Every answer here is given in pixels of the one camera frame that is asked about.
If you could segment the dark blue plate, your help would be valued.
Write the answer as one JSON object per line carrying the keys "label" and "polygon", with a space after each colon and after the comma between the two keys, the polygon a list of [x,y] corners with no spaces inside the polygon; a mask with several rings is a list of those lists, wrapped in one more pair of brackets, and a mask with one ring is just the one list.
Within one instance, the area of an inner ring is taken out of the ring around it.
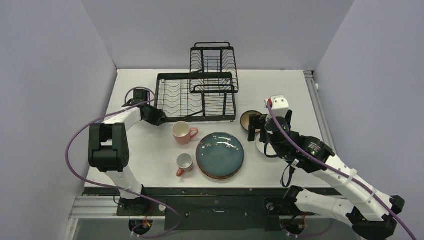
{"label": "dark blue plate", "polygon": [[195,158],[199,169],[221,177],[242,168],[245,152],[235,136],[226,132],[214,132],[198,143]]}

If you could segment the small orange mug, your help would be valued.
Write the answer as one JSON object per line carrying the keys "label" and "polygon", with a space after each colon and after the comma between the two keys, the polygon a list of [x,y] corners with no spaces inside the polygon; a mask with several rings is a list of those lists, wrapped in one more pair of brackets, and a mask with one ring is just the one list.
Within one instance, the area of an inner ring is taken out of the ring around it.
{"label": "small orange mug", "polygon": [[193,169],[193,158],[188,153],[182,153],[177,157],[176,160],[178,170],[176,172],[177,177],[181,177],[184,173],[188,173]]}

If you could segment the black wire dish rack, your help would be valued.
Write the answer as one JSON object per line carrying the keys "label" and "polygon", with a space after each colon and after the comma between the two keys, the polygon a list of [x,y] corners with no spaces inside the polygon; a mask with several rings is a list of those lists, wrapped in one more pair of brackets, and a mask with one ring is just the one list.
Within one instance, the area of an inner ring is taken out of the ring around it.
{"label": "black wire dish rack", "polygon": [[167,122],[233,122],[239,92],[235,49],[228,41],[196,42],[189,71],[157,76],[154,107]]}

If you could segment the red teal plate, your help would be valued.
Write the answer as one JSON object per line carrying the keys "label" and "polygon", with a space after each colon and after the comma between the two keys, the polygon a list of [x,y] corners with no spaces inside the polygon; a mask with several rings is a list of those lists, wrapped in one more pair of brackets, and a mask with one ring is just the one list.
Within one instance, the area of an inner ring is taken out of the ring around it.
{"label": "red teal plate", "polygon": [[214,181],[227,181],[232,179],[242,168],[238,168],[237,170],[235,170],[234,172],[232,172],[231,174],[225,175],[225,176],[215,176],[212,174],[207,173],[206,171],[204,171],[202,168],[200,168],[200,171],[202,172],[203,175],[205,175],[206,177],[214,180]]}

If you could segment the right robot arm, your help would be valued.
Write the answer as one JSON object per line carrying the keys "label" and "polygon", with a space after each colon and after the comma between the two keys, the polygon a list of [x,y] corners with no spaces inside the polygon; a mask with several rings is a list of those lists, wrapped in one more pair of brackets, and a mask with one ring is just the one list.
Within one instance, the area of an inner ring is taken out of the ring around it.
{"label": "right robot arm", "polygon": [[405,200],[389,196],[372,187],[347,167],[323,141],[291,130],[292,112],[284,117],[267,118],[251,114],[248,118],[248,141],[258,139],[263,151],[274,151],[272,157],[283,159],[291,174],[301,169],[329,184],[342,198],[313,193],[300,186],[285,183],[287,189],[282,207],[289,214],[309,212],[342,222],[367,240],[391,237],[399,221]]}

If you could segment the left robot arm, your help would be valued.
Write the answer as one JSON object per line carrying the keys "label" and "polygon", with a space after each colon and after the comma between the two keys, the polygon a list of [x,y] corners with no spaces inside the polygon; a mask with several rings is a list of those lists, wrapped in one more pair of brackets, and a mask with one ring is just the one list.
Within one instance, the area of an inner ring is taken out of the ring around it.
{"label": "left robot arm", "polygon": [[152,105],[125,104],[109,119],[89,126],[89,165],[111,179],[120,193],[120,206],[136,215],[143,215],[149,210],[149,201],[141,196],[145,193],[144,186],[129,167],[127,132],[141,121],[160,126],[166,120],[166,113]]}

